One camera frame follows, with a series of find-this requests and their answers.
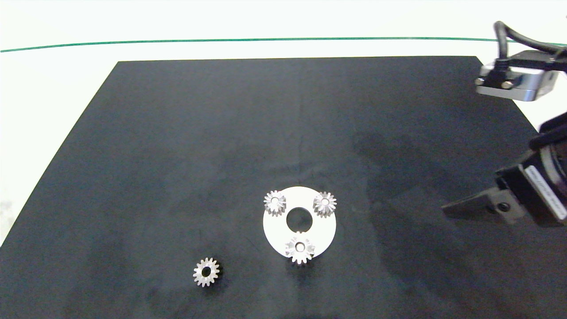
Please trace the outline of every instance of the metal gear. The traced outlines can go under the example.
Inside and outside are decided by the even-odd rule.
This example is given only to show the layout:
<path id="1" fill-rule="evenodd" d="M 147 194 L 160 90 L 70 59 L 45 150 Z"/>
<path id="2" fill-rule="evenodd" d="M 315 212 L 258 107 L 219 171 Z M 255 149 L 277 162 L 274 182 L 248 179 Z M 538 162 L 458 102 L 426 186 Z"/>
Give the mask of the metal gear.
<path id="1" fill-rule="evenodd" d="M 264 208 L 268 214 L 279 216 L 285 212 L 285 196 L 280 191 L 271 191 L 264 197 Z"/>
<path id="2" fill-rule="evenodd" d="M 291 262 L 297 262 L 298 265 L 307 263 L 307 260 L 313 258 L 315 253 L 315 245 L 302 233 L 296 232 L 295 236 L 285 244 L 285 254 L 291 257 Z"/>
<path id="3" fill-rule="evenodd" d="M 331 193 L 320 192 L 313 200 L 313 209 L 317 216 L 329 217 L 335 212 L 337 199 Z"/>
<path id="4" fill-rule="evenodd" d="M 213 258 L 205 258 L 205 260 L 201 259 L 201 262 L 197 264 L 197 268 L 193 277 L 195 277 L 195 282 L 197 282 L 197 286 L 201 285 L 204 287 L 205 285 L 210 286 L 214 283 L 214 279 L 218 278 L 218 274 L 220 272 L 219 264 Z M 203 276 L 203 270 L 206 268 L 210 269 L 210 273 L 208 276 Z"/>

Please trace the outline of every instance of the black surface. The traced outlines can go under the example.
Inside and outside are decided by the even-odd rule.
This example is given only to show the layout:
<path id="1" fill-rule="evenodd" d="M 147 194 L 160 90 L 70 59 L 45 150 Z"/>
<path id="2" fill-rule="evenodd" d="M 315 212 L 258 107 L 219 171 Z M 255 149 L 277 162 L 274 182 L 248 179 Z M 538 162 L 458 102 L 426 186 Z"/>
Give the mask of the black surface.
<path id="1" fill-rule="evenodd" d="M 565 318 L 567 231 L 445 219 L 535 130 L 475 57 L 118 63 L 0 248 L 2 318 Z M 293 267 L 266 192 L 338 198 Z M 193 268 L 224 266 L 204 289 Z"/>

